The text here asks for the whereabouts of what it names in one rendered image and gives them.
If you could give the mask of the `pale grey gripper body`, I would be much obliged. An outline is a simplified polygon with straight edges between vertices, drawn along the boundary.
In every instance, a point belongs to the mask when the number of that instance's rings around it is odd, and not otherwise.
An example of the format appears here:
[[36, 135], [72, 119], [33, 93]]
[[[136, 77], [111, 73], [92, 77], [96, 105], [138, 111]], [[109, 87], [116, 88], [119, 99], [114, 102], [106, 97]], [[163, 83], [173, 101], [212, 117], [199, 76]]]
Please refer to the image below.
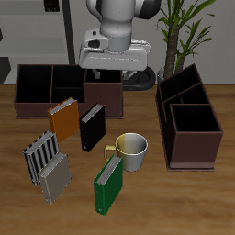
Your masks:
[[132, 40], [130, 47], [115, 53], [103, 49], [85, 47], [82, 44], [79, 65], [84, 69], [144, 71], [151, 45], [145, 40]]

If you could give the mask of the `wide dark brown desk caddy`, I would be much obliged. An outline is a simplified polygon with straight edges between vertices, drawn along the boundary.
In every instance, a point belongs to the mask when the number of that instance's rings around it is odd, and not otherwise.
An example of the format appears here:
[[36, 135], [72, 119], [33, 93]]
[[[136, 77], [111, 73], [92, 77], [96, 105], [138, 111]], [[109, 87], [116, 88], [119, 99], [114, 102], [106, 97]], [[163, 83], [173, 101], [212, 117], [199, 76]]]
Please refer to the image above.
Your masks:
[[69, 97], [79, 115], [95, 103], [105, 106], [106, 118], [123, 118], [122, 71], [95, 73], [69, 64], [19, 64], [14, 105], [17, 118], [47, 118], [47, 110]]

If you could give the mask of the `orange book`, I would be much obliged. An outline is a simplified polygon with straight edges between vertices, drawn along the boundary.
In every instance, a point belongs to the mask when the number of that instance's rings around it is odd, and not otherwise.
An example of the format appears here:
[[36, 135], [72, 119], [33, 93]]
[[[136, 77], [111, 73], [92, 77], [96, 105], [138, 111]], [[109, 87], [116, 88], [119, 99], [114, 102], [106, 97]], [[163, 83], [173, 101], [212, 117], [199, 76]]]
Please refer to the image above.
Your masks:
[[77, 101], [68, 98], [48, 111], [50, 131], [55, 133], [61, 142], [79, 130], [79, 113]]

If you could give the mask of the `black white striped book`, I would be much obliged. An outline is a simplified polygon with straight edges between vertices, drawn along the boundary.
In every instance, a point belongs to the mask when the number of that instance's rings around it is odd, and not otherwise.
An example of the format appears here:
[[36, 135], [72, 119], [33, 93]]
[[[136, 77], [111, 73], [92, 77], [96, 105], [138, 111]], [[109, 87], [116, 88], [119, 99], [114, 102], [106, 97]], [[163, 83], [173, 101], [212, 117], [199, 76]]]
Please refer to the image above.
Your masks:
[[34, 185], [40, 185], [39, 171], [59, 152], [55, 133], [49, 130], [34, 140], [23, 150], [28, 173]]

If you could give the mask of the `narrow dark brown desk caddy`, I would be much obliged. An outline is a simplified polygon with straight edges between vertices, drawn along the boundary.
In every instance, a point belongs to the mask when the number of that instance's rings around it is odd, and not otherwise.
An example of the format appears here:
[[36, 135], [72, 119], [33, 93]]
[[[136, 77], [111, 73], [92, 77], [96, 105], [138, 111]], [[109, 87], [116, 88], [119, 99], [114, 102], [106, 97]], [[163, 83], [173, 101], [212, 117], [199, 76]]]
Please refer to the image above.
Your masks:
[[212, 171], [223, 130], [194, 64], [159, 82], [155, 96], [169, 171]]

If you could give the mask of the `beige grey book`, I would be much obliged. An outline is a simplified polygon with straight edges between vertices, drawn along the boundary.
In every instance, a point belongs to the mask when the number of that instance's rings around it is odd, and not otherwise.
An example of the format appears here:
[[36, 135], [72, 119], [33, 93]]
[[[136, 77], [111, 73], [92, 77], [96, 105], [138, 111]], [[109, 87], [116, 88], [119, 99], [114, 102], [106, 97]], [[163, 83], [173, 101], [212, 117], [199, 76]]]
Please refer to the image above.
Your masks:
[[38, 173], [41, 190], [47, 203], [53, 204], [71, 182], [68, 156], [58, 152]]

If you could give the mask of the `green book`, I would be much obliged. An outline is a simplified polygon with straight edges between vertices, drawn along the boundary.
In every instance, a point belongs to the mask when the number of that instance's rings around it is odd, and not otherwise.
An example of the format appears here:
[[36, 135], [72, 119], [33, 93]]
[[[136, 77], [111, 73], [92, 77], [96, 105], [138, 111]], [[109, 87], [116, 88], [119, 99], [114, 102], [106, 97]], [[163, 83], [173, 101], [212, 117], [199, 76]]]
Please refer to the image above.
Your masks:
[[123, 159], [112, 155], [94, 180], [95, 210], [105, 215], [123, 186]]

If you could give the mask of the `green pot plant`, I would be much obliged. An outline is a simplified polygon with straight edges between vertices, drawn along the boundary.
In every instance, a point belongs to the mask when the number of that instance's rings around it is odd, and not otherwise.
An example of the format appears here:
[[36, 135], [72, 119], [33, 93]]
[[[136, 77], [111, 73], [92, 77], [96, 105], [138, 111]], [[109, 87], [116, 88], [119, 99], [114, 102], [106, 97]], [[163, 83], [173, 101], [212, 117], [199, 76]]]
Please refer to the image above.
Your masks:
[[198, 3], [198, 1], [196, 0], [186, 9], [185, 0], [167, 0], [167, 11], [161, 9], [163, 17], [158, 20], [158, 24], [162, 22], [165, 25], [165, 29], [161, 28], [161, 31], [164, 35], [162, 40], [167, 44], [163, 68], [164, 79], [181, 72], [185, 58], [188, 55], [195, 56], [197, 46], [212, 40], [212, 38], [207, 38], [210, 26], [202, 29], [198, 35], [196, 34], [201, 19], [188, 25], [193, 17], [216, 2], [216, 0], [205, 0], [202, 3]]

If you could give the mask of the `grey shelf unit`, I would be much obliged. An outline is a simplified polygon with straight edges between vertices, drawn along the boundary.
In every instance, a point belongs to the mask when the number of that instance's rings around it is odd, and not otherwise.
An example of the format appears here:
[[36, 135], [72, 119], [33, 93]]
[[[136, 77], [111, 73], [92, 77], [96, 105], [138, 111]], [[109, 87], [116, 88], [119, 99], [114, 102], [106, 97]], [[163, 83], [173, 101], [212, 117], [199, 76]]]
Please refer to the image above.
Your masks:
[[36, 57], [68, 63], [62, 0], [58, 11], [46, 11], [48, 0], [0, 0], [1, 57]]

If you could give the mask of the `yellow and white mug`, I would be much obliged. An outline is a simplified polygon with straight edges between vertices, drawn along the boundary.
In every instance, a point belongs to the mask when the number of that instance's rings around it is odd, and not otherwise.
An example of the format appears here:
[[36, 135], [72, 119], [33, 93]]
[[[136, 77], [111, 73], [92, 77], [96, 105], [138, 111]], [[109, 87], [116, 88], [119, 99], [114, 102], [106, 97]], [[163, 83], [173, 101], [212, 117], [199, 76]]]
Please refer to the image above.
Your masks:
[[106, 145], [104, 157], [109, 160], [107, 151], [115, 151], [123, 159], [123, 169], [127, 172], [136, 172], [142, 166], [148, 141], [138, 133], [125, 133], [117, 137], [115, 145]]

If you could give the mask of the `dark grey chair edge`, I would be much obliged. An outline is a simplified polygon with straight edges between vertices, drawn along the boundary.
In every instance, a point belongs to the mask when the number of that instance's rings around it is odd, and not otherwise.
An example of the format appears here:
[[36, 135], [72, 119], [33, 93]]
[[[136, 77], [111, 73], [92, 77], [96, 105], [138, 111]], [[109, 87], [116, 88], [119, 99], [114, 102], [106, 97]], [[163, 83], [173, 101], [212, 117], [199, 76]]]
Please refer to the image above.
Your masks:
[[0, 57], [0, 84], [3, 84], [11, 71], [11, 65], [7, 57]]

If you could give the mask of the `flat black base plate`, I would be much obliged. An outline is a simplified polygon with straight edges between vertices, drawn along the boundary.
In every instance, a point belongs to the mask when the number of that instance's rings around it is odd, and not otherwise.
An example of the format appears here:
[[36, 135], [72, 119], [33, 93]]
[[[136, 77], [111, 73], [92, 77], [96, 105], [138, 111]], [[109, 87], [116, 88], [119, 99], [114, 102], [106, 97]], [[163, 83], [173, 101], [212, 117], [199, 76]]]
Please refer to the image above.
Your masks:
[[155, 85], [155, 72], [147, 67], [142, 72], [136, 72], [131, 75], [128, 80], [123, 81], [124, 91], [145, 91], [149, 90]]

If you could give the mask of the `black upright post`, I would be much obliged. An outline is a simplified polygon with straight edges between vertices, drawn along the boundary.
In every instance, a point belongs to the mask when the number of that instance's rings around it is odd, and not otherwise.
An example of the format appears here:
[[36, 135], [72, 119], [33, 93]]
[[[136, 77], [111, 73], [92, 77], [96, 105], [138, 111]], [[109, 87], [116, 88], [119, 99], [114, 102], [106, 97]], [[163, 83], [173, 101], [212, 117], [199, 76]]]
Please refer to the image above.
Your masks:
[[69, 0], [62, 0], [62, 12], [63, 12], [66, 45], [67, 45], [67, 51], [68, 51], [68, 61], [70, 64], [75, 64], [75, 53], [74, 53], [74, 45], [73, 45], [73, 27], [72, 27]]

